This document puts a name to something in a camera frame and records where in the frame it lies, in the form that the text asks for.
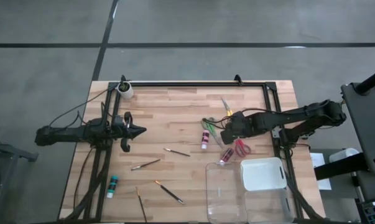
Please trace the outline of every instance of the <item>clear plastic container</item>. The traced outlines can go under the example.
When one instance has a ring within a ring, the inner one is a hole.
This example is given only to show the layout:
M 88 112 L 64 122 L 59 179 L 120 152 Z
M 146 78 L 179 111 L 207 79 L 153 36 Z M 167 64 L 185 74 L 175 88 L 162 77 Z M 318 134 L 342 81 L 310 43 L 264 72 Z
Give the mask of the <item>clear plastic container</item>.
M 211 223 L 291 223 L 286 189 L 245 190 L 240 163 L 206 166 L 206 203 Z

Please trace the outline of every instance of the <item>wooden tabletop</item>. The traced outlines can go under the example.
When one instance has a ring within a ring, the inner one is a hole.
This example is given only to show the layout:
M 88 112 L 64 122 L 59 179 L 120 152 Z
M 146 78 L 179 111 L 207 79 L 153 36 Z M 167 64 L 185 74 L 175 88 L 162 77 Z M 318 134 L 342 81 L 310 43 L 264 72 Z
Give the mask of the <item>wooden tabletop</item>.
M 292 82 L 275 82 L 282 110 L 296 108 Z M 108 82 L 93 82 L 89 98 L 107 89 L 107 86 Z M 101 116 L 100 103 L 105 97 L 103 94 L 86 105 L 85 121 Z M 208 149 L 201 149 L 203 128 L 200 121 L 204 117 L 221 119 L 226 116 L 221 97 L 234 112 L 249 107 L 266 107 L 259 87 L 135 87 L 133 98 L 122 100 L 119 114 L 130 111 L 134 124 L 146 127 L 147 131 L 130 141 L 129 153 L 121 150 L 119 141 L 113 145 L 109 178 L 117 175 L 119 182 L 114 198 L 104 200 L 103 222 L 144 222 L 136 187 L 140 191 L 148 222 L 208 222 L 205 167 L 211 162 L 218 162 L 225 149 L 221 149 L 212 138 Z M 243 141 L 252 148 L 252 154 L 245 159 L 274 156 L 270 134 Z M 191 157 L 167 152 L 163 150 L 165 147 Z M 79 143 L 76 147 L 60 218 L 72 211 L 76 182 L 89 150 L 87 143 Z M 93 154 L 81 179 L 78 201 L 88 189 Z M 134 166 L 156 159 L 161 161 L 131 171 Z M 236 155 L 231 158 L 235 162 L 241 160 Z M 324 217 L 308 148 L 297 146 L 292 160 L 299 190 L 315 211 Z M 165 193 L 154 183 L 155 180 L 180 197 L 185 205 Z

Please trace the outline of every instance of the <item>green object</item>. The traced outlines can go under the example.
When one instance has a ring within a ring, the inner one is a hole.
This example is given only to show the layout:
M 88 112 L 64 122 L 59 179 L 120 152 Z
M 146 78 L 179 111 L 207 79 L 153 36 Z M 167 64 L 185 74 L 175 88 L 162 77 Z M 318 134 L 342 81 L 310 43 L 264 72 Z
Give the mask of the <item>green object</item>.
M 212 118 L 212 117 L 208 118 L 207 120 L 208 121 L 215 121 L 215 119 Z M 220 148 L 223 148 L 222 143 L 219 141 L 219 138 L 216 134 L 215 127 L 212 124 L 209 124 L 205 121 L 201 121 L 201 125 L 205 130 L 208 130 L 210 132 L 210 134 L 213 136 L 213 138 L 215 139 L 216 143 L 218 143 Z

